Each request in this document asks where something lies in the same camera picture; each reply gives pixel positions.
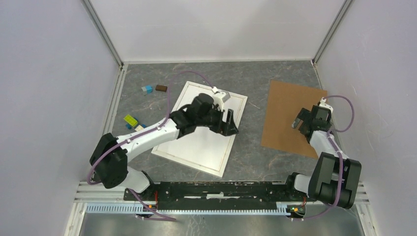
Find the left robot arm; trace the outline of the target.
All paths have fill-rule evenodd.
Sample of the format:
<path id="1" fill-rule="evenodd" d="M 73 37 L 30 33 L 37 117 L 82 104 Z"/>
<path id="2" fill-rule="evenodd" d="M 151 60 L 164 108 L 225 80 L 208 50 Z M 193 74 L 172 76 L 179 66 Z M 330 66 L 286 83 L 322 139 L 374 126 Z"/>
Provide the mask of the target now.
<path id="1" fill-rule="evenodd" d="M 152 126 L 118 137 L 104 134 L 89 160 L 88 184 L 101 183 L 106 189 L 122 186 L 134 191 L 142 200 L 151 199 L 154 186 L 150 177 L 143 171 L 129 168 L 128 163 L 144 151 L 189 135 L 198 127 L 206 127 L 223 136 L 238 134 L 234 111 L 224 109 L 229 99 L 226 91 L 217 91 L 213 95 L 200 93 L 190 104 L 171 112 Z M 99 180 L 92 181 L 91 175 Z"/>

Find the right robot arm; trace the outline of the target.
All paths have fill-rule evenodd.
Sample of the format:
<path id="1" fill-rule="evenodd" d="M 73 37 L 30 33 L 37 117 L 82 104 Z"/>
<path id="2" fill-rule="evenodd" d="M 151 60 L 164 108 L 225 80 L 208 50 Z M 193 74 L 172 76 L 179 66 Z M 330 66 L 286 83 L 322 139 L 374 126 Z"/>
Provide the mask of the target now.
<path id="1" fill-rule="evenodd" d="M 306 138 L 318 161 L 310 176 L 293 172 L 287 177 L 284 195 L 291 201 L 303 194 L 333 207 L 349 209 L 355 202 L 361 163 L 350 159 L 337 145 L 331 131 L 331 109 L 313 105 L 302 108 L 292 128 Z"/>

